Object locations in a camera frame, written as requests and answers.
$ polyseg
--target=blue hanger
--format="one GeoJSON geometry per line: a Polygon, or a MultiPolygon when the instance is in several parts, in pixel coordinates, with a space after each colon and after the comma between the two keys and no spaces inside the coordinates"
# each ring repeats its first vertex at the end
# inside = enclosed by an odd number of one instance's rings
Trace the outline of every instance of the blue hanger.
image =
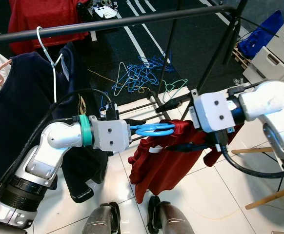
{"type": "Polygon", "coordinates": [[[136,134],[144,137],[161,137],[174,133],[174,124],[169,123],[153,123],[153,124],[142,124],[136,126],[130,126],[130,129],[137,129],[136,134]],[[169,129],[165,131],[150,132],[159,129],[169,129]]]}

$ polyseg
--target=red fabric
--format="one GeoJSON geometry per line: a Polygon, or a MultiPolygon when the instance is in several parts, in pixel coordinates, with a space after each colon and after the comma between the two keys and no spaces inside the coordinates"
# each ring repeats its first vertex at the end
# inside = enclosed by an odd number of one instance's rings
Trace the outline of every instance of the red fabric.
{"type": "MultiPolygon", "coordinates": [[[[202,153],[202,150],[183,153],[166,150],[166,146],[178,145],[188,142],[193,144],[204,144],[206,133],[198,132],[190,120],[162,120],[175,124],[175,131],[168,136],[150,136],[142,139],[133,157],[128,159],[132,165],[130,182],[135,184],[135,195],[138,203],[143,202],[144,193],[149,189],[154,195],[163,190],[173,189],[178,182],[193,167],[202,153]],[[150,153],[150,147],[162,146],[159,153],[150,153]]],[[[229,142],[232,141],[241,126],[236,127],[234,134],[229,135],[229,142]]],[[[222,153],[213,149],[204,157],[207,166],[212,166],[222,153]]]]}
{"type": "MultiPolygon", "coordinates": [[[[9,33],[79,23],[76,5],[87,0],[10,0],[11,18],[9,33]]],[[[44,38],[45,46],[65,44],[69,41],[81,40],[88,33],[70,34],[44,38]]],[[[37,39],[11,43],[15,54],[32,52],[40,47],[37,39]]]]}

